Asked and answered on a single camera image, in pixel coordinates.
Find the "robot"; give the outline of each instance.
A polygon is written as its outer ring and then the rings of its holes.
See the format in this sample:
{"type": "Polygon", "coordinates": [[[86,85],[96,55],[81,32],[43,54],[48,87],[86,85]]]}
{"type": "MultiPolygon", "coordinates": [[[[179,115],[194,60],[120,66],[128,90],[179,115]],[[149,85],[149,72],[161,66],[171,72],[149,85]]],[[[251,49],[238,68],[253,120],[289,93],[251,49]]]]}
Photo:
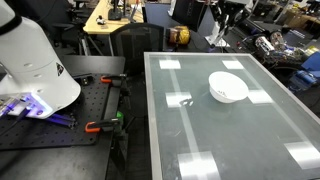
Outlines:
{"type": "Polygon", "coordinates": [[[66,71],[41,27],[0,0],[0,117],[46,119],[74,102],[80,85],[66,71]]]}
{"type": "MultiPolygon", "coordinates": [[[[253,6],[252,0],[212,0],[200,1],[207,3],[214,19],[212,34],[205,37],[212,48],[217,46],[222,37],[243,20],[250,16],[250,8],[253,6]]],[[[176,0],[171,1],[168,14],[172,16],[176,0]]]]}

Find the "monitor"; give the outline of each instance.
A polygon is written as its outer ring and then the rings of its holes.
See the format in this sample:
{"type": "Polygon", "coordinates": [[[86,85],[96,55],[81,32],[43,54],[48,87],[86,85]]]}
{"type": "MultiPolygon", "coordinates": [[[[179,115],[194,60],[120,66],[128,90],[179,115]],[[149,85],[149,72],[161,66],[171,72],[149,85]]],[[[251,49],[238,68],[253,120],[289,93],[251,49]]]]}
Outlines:
{"type": "Polygon", "coordinates": [[[207,6],[196,0],[177,0],[172,19],[197,32],[207,6]]]}

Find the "glass table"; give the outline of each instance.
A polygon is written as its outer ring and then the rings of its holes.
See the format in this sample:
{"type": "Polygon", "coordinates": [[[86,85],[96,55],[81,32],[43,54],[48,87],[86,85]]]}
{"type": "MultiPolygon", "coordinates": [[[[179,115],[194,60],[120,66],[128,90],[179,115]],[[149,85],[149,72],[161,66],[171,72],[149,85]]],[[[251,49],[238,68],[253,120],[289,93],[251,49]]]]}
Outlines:
{"type": "Polygon", "coordinates": [[[145,53],[153,179],[320,178],[319,119],[249,54],[145,53]],[[246,99],[220,103],[216,71],[246,99]]]}

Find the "black mat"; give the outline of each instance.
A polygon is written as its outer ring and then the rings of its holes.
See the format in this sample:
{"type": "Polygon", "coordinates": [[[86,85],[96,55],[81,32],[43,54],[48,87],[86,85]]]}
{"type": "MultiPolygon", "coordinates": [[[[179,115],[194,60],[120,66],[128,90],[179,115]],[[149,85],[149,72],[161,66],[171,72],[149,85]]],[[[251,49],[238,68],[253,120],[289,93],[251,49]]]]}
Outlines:
{"type": "MultiPolygon", "coordinates": [[[[81,100],[74,103],[74,107],[68,107],[75,110],[78,125],[74,129],[44,120],[26,118],[0,137],[0,150],[94,144],[97,133],[86,133],[84,127],[87,122],[99,121],[103,117],[109,85],[100,83],[100,76],[94,74],[94,83],[82,87],[81,100]]],[[[9,128],[15,118],[7,116],[0,120],[0,133],[9,128]]]]}

